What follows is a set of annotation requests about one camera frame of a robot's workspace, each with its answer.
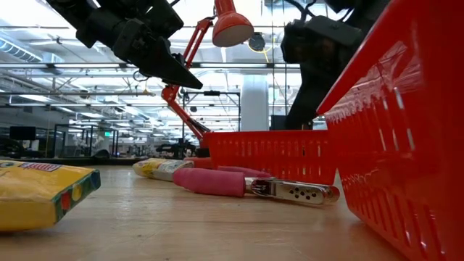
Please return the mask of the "black computer monitor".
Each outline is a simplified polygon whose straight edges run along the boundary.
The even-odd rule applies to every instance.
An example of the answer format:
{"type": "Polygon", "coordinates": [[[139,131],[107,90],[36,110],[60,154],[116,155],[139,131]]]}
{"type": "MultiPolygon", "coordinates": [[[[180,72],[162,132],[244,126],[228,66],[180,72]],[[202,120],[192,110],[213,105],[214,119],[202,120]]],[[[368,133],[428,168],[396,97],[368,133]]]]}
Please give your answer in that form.
{"type": "Polygon", "coordinates": [[[9,137],[18,141],[33,141],[36,139],[36,127],[33,126],[11,126],[9,137]]]}

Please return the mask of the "red plastic basket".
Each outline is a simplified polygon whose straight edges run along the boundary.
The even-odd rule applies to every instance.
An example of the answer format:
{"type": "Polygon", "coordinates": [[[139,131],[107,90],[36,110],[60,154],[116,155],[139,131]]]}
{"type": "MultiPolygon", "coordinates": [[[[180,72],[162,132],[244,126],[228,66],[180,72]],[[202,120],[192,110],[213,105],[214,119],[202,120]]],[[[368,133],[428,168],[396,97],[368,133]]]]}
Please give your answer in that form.
{"type": "Polygon", "coordinates": [[[336,166],[326,130],[214,132],[205,138],[216,167],[245,167],[280,179],[334,183],[336,166]]]}
{"type": "Polygon", "coordinates": [[[319,107],[349,209],[413,261],[464,261],[464,0],[391,0],[319,107]]]}

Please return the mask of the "red desk lamp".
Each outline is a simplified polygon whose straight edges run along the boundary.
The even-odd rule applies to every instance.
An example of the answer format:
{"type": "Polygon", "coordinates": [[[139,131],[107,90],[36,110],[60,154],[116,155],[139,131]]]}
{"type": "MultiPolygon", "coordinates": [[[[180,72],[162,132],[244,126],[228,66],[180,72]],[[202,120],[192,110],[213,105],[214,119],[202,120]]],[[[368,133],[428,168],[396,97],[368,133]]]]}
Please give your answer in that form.
{"type": "MultiPolygon", "coordinates": [[[[214,8],[215,14],[213,16],[198,21],[183,53],[183,57],[186,59],[185,66],[188,69],[193,65],[194,56],[209,28],[213,28],[212,43],[216,47],[236,46],[245,42],[254,33],[251,22],[236,11],[233,0],[215,0],[214,8]]],[[[210,130],[194,120],[176,101],[180,88],[180,85],[166,85],[162,90],[162,98],[199,140],[196,156],[190,158],[194,166],[212,169],[213,163],[208,149],[208,140],[205,138],[205,134],[209,133],[210,130]]]]}

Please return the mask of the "black framed enclosure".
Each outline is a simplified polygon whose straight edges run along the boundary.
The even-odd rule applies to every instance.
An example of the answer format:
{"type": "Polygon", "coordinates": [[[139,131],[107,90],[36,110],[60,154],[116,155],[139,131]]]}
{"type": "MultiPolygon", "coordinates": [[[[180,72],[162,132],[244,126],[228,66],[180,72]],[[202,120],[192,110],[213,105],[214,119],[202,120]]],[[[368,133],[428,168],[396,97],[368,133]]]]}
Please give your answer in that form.
{"type": "Polygon", "coordinates": [[[119,131],[95,124],[56,124],[51,157],[118,157],[119,131]]]}

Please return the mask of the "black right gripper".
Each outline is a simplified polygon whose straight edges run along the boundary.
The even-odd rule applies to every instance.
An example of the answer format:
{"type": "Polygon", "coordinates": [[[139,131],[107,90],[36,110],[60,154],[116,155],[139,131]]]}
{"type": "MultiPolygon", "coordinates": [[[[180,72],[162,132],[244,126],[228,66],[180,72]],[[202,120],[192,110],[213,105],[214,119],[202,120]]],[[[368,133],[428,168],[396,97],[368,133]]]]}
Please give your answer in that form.
{"type": "Polygon", "coordinates": [[[324,16],[294,20],[284,27],[283,59],[300,64],[302,84],[286,116],[286,130],[298,130],[318,116],[317,108],[363,39],[361,29],[324,16]]]}

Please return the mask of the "pink-handled metal hole punch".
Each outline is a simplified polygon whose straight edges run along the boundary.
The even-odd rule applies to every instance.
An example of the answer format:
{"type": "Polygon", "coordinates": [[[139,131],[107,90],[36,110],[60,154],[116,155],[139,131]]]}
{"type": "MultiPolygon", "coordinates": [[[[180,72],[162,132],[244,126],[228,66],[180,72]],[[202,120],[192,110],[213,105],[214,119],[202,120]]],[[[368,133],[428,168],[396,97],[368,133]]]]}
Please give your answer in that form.
{"type": "Polygon", "coordinates": [[[246,177],[243,172],[182,168],[173,173],[173,183],[198,194],[263,198],[309,205],[335,203],[340,191],[335,186],[281,180],[274,177],[246,177]]]}

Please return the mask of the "white building pillar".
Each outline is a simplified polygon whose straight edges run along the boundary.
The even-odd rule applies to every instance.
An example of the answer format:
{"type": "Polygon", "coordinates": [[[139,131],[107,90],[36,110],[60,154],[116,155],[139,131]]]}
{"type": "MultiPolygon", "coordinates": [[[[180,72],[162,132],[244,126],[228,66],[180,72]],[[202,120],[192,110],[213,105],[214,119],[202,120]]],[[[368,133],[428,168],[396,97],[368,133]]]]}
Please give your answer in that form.
{"type": "Polygon", "coordinates": [[[267,131],[268,82],[265,75],[245,75],[241,89],[241,130],[267,131]]]}

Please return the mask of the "black box-shaped equipment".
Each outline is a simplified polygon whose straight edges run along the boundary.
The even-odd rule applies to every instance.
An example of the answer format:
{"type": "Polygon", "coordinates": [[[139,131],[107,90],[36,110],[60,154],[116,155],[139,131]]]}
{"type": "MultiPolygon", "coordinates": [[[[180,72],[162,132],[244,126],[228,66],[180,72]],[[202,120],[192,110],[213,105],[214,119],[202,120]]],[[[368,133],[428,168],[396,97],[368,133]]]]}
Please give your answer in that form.
{"type": "Polygon", "coordinates": [[[286,130],[286,116],[285,115],[271,115],[270,116],[270,130],[271,131],[286,130]]]}

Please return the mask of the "distant black robot equipment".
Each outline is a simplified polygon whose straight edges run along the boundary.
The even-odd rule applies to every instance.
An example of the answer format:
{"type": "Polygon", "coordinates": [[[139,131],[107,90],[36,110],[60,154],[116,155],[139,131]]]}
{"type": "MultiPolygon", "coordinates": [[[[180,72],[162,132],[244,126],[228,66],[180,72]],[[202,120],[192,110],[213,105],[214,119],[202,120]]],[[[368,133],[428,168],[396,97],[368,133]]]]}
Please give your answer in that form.
{"type": "Polygon", "coordinates": [[[176,144],[161,144],[156,148],[156,152],[167,152],[167,153],[173,153],[173,157],[175,159],[181,159],[183,158],[183,153],[187,150],[190,149],[192,152],[195,152],[196,147],[193,144],[190,144],[189,142],[182,144],[182,143],[176,143],[176,144]]]}

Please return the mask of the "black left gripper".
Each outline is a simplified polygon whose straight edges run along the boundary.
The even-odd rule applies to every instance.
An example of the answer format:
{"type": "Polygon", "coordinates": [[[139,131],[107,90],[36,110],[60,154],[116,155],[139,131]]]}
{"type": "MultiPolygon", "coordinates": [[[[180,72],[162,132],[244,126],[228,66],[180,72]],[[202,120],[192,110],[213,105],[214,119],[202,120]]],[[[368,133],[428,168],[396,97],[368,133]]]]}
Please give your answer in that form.
{"type": "Polygon", "coordinates": [[[140,20],[123,19],[109,10],[94,10],[76,32],[88,48],[96,42],[110,48],[119,59],[139,67],[149,77],[166,83],[201,89],[202,82],[187,68],[182,54],[170,51],[170,42],[156,37],[140,20]]]}

